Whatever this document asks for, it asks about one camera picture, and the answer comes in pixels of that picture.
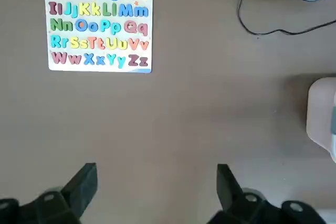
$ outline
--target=white puzzle board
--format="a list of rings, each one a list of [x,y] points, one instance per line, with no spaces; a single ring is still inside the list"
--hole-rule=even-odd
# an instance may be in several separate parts
[[[152,70],[153,0],[45,0],[51,70]]]

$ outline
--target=black cable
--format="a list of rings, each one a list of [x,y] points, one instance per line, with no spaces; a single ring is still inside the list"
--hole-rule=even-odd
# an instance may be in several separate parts
[[[239,3],[238,3],[238,9],[237,9],[238,20],[239,20],[240,24],[244,27],[244,29],[245,29],[248,33],[253,34],[253,35],[259,35],[259,36],[261,36],[261,35],[268,35],[268,34],[276,33],[277,31],[279,31],[279,32],[281,32],[281,33],[284,33],[284,34],[286,34],[286,35],[305,34],[305,33],[308,33],[308,32],[310,32],[310,31],[314,31],[314,30],[316,30],[316,29],[318,29],[318,28],[325,27],[325,26],[329,26],[329,25],[332,25],[332,24],[336,23],[336,19],[335,19],[335,20],[333,20],[333,21],[324,23],[324,24],[322,24],[322,25],[313,26],[313,27],[311,27],[311,28],[308,28],[308,29],[303,30],[303,31],[299,31],[299,32],[297,32],[297,33],[293,33],[293,32],[291,32],[291,31],[287,31],[287,30],[283,30],[283,29],[276,29],[276,30],[273,30],[273,31],[269,31],[269,32],[267,32],[267,33],[255,33],[255,32],[251,31],[250,29],[248,29],[248,28],[246,27],[246,25],[244,24],[244,22],[242,21],[242,19],[241,19],[241,17],[240,17],[240,8],[241,8],[241,6],[242,6],[242,3],[243,3],[243,0],[239,0]]]

